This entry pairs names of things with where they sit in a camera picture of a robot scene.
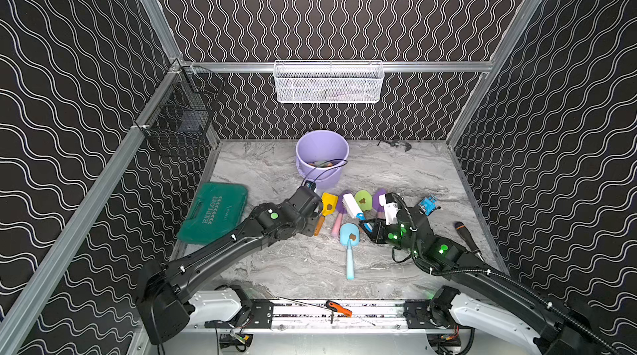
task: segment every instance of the gray marble surface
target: gray marble surface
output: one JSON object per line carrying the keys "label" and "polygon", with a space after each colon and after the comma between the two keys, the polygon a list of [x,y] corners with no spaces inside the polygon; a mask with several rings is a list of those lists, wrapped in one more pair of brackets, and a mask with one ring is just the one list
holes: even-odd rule
{"label": "gray marble surface", "polygon": [[[295,142],[223,142],[211,181],[233,182],[248,187],[243,212],[265,201],[278,203],[291,196],[301,183],[294,164]],[[462,221],[483,250],[487,263],[496,265],[458,173],[442,143],[412,143],[409,152],[377,146],[371,142],[350,142],[349,163],[338,185],[329,190],[339,195],[346,189],[378,188],[395,191],[408,205],[415,205],[426,192],[439,199],[441,209],[429,216],[432,229],[460,243],[453,228]],[[442,285],[457,286],[446,279],[420,271],[411,261],[396,264],[389,246],[379,246],[362,236],[354,248],[355,279],[345,278],[345,248],[330,236],[336,214],[325,218],[317,237],[296,235],[236,263],[204,289],[221,283],[240,284],[252,298],[430,298]],[[355,222],[348,216],[343,223]],[[187,253],[200,246],[189,245]],[[402,259],[407,253],[397,252]]]}

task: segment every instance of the light blue trowel handle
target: light blue trowel handle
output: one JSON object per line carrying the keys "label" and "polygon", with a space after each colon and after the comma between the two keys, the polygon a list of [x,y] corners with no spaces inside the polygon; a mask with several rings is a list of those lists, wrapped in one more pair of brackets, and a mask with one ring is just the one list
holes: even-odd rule
{"label": "light blue trowel handle", "polygon": [[352,240],[347,241],[347,280],[354,280],[354,255],[352,254]]}

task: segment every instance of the screwdriver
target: screwdriver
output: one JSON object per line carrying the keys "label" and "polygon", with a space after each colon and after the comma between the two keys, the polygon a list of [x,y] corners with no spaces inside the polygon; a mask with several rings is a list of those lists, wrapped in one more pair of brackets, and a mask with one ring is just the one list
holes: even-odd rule
{"label": "screwdriver", "polygon": [[358,316],[358,315],[354,315],[354,314],[352,313],[352,311],[348,310],[347,308],[344,308],[344,307],[343,307],[342,305],[340,305],[339,303],[336,303],[336,302],[333,302],[333,301],[328,300],[328,301],[326,301],[326,302],[325,302],[325,306],[326,306],[328,309],[330,309],[330,310],[332,310],[332,311],[334,311],[334,312],[338,312],[339,314],[343,314],[343,315],[345,315],[345,316],[347,316],[347,317],[349,317],[349,318],[351,318],[352,316],[355,316],[356,318],[359,318],[359,319],[361,319],[361,320],[364,320],[364,321],[366,321],[367,323],[371,323],[371,324],[372,324],[372,326],[376,326],[376,324],[374,324],[374,323],[370,322],[369,320],[367,320],[367,319],[363,319],[363,318],[361,318],[361,317],[360,317],[360,316]]}
{"label": "screwdriver", "polygon": [[467,244],[467,246],[469,246],[469,251],[475,254],[476,257],[480,258],[482,262],[485,262],[484,258],[482,258],[482,253],[480,252],[480,249],[478,248],[478,246],[476,246],[476,242],[473,241],[473,237],[471,237],[471,232],[469,232],[467,227],[460,221],[456,221],[454,223],[454,228],[456,229],[456,232],[458,232],[458,235],[460,235],[460,237]]}

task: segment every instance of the wavy line pattern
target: wavy line pattern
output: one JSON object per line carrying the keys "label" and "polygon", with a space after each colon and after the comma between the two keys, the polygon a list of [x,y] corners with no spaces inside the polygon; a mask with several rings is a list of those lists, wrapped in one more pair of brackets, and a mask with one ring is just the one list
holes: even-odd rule
{"label": "wavy line pattern", "polygon": [[160,2],[191,61],[483,61],[521,0]]}
{"label": "wavy line pattern", "polygon": [[20,354],[126,353],[139,325],[131,296],[138,270],[170,258],[205,164],[142,145]]}
{"label": "wavy line pattern", "polygon": [[512,275],[637,354],[637,0],[544,0],[456,152]]}
{"label": "wavy line pattern", "polygon": [[169,64],[138,0],[0,0],[0,320]]}
{"label": "wavy line pattern", "polygon": [[330,129],[348,139],[444,140],[480,73],[386,74],[376,104],[281,104],[272,75],[233,73],[211,109],[221,138],[300,138]]}

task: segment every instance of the pink handle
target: pink handle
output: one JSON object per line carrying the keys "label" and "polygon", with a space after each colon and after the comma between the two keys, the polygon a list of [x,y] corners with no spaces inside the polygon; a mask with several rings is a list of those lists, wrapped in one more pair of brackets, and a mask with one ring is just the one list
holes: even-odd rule
{"label": "pink handle", "polygon": [[338,238],[338,235],[341,233],[341,221],[343,220],[343,215],[338,213],[336,216],[336,221],[334,221],[334,226],[332,227],[332,237]]}

